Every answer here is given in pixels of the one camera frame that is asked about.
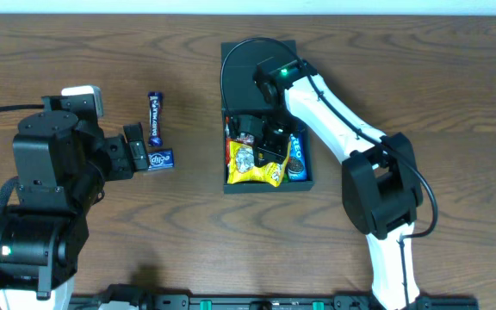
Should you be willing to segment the red Hacks candy bag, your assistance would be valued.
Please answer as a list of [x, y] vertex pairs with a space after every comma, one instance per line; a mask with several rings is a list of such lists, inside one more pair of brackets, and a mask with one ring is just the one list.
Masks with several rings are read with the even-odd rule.
[[229, 128], [229, 124], [227, 123], [225, 125], [224, 133], [226, 136], [226, 143], [225, 143], [225, 161], [226, 164], [229, 164], [230, 162], [230, 144], [232, 141], [238, 142], [244, 145], [252, 146], [255, 141], [255, 137], [249, 133], [239, 133], [235, 137], [232, 136], [232, 131]]

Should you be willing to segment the blue Oreo cookie pack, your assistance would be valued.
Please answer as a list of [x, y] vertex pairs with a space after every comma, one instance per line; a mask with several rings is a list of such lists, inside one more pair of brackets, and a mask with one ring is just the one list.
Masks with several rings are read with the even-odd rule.
[[305, 182], [307, 180], [303, 130], [303, 126], [299, 125], [296, 132], [290, 135], [290, 155], [287, 165], [288, 180], [290, 182]]

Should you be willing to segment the yellow Hacks candy bag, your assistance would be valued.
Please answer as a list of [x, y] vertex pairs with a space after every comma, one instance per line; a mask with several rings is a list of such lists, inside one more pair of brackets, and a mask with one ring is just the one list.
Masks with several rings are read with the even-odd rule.
[[251, 146], [231, 140], [227, 148], [229, 151], [227, 184], [260, 182], [268, 183], [273, 187], [281, 185], [289, 160], [289, 152], [280, 164], [269, 162], [262, 167], [257, 167]]

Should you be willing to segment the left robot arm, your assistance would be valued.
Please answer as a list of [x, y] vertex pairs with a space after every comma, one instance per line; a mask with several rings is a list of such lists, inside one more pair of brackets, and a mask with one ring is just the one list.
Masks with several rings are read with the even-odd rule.
[[107, 137], [94, 96], [42, 101], [17, 126], [17, 175], [0, 190], [0, 309], [65, 308], [90, 208], [104, 198], [105, 183], [149, 166], [141, 124]]

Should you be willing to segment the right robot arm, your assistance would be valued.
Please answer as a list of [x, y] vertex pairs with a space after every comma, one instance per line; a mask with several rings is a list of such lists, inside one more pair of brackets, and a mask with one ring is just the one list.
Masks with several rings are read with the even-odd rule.
[[313, 130], [341, 164], [342, 202], [368, 242], [373, 296], [385, 309], [409, 308], [420, 294], [411, 240], [425, 184], [411, 142], [401, 133], [387, 136], [355, 115], [305, 60], [266, 59], [257, 64], [253, 80], [273, 108], [236, 121], [237, 133], [255, 139], [255, 165], [285, 165], [297, 123]]

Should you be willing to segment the purple Dairy Milk bar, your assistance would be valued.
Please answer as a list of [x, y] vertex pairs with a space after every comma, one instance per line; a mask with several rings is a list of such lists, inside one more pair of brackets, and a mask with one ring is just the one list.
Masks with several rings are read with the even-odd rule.
[[148, 139], [149, 146], [161, 146], [163, 144], [160, 135], [159, 118], [162, 110], [163, 94], [161, 92], [152, 91], [148, 93], [149, 99], [149, 122], [150, 135]]

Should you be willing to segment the blue Eclipse mints box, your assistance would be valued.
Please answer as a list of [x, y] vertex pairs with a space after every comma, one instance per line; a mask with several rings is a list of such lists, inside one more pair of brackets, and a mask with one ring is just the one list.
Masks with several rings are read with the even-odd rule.
[[148, 154], [148, 160], [149, 171], [160, 171], [175, 167], [174, 155], [171, 149], [150, 152]]

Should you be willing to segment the dark green open box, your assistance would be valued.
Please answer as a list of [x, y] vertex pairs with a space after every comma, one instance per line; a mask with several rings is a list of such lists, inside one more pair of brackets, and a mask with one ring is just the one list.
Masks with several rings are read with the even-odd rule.
[[[254, 83], [253, 76], [257, 71], [257, 64], [267, 59], [277, 60], [283, 64], [293, 60], [284, 48], [267, 41], [250, 42], [240, 46], [237, 42], [223, 42], [221, 44], [221, 64], [224, 68], [223, 89], [226, 103], [222, 105], [223, 126], [229, 128], [231, 117], [234, 115], [269, 115], [272, 107], [268, 105], [260, 90]], [[255, 194], [271, 192], [301, 192], [308, 191], [314, 185], [311, 146], [307, 125], [302, 125], [303, 145], [306, 158], [307, 180], [305, 182], [290, 182], [288, 177], [278, 187], [268, 183], [244, 182], [227, 184], [228, 166], [224, 160], [223, 190], [226, 194]]]

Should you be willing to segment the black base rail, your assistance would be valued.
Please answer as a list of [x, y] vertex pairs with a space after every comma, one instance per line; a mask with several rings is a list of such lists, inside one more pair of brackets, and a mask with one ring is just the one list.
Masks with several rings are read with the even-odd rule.
[[212, 296], [154, 294], [126, 284], [112, 284], [100, 294], [76, 295], [69, 310], [369, 310], [382, 305], [370, 294], [333, 296]]

